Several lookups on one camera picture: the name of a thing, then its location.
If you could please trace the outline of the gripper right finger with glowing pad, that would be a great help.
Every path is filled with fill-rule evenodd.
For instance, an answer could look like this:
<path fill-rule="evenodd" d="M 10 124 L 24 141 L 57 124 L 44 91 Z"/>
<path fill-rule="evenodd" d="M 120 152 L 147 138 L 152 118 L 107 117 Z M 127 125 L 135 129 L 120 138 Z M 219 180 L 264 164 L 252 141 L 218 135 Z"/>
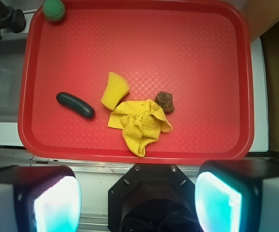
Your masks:
<path fill-rule="evenodd" d="M 195 208 L 205 232 L 279 232 L 279 159 L 204 162 Z"/>

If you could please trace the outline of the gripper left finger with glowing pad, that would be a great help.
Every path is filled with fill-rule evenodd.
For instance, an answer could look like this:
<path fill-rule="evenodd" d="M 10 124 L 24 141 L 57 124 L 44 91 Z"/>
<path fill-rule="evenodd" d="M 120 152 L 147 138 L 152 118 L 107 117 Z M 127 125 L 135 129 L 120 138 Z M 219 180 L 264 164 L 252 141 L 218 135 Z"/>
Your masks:
<path fill-rule="evenodd" d="M 68 166 L 0 166 L 0 232 L 75 232 L 81 187 Z"/>

